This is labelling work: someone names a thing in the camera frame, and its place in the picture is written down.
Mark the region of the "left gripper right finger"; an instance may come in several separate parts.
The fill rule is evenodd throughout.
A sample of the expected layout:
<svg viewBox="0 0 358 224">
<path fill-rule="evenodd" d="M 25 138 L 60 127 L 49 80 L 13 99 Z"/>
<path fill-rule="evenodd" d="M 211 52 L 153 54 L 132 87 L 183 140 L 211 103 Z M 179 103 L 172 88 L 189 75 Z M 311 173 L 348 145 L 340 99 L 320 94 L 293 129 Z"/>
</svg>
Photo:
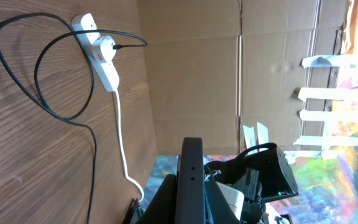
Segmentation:
<svg viewBox="0 0 358 224">
<path fill-rule="evenodd" d="M 204 178 L 204 188 L 208 201 L 208 214 L 213 224 L 240 224 L 224 198 L 217 182 L 211 174 Z"/>
</svg>

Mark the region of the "Samsung Galaxy smartphone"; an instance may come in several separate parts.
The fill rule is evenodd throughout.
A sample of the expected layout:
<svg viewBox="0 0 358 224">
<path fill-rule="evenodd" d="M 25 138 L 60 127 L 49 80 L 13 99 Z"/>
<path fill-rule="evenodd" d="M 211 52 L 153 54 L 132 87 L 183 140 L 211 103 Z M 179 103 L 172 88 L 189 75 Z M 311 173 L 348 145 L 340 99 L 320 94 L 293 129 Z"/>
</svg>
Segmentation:
<svg viewBox="0 0 358 224">
<path fill-rule="evenodd" d="M 205 222 L 203 143 L 201 138 L 183 140 L 178 171 L 175 223 Z"/>
</svg>

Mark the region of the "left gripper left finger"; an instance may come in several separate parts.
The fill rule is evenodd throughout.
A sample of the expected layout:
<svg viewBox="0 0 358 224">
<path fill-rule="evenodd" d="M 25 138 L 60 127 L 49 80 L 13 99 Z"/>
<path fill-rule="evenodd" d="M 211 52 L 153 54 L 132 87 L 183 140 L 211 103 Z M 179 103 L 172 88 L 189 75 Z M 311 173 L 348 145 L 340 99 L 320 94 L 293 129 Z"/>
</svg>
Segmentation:
<svg viewBox="0 0 358 224">
<path fill-rule="evenodd" d="M 168 174 L 136 224 L 174 224 L 176 200 L 177 176 Z"/>
</svg>

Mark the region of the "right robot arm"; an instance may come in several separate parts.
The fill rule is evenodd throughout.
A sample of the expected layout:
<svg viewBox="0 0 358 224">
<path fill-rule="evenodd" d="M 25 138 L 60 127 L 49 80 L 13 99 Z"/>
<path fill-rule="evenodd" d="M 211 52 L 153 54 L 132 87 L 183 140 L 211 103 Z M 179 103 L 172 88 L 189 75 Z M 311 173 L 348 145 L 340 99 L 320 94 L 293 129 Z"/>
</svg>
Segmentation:
<svg viewBox="0 0 358 224">
<path fill-rule="evenodd" d="M 257 223 L 265 204 L 297 196 L 298 185 L 284 153 L 275 143 L 252 146 L 228 161 L 206 164 L 221 184 L 229 184 L 244 195 L 240 222 Z"/>
</svg>

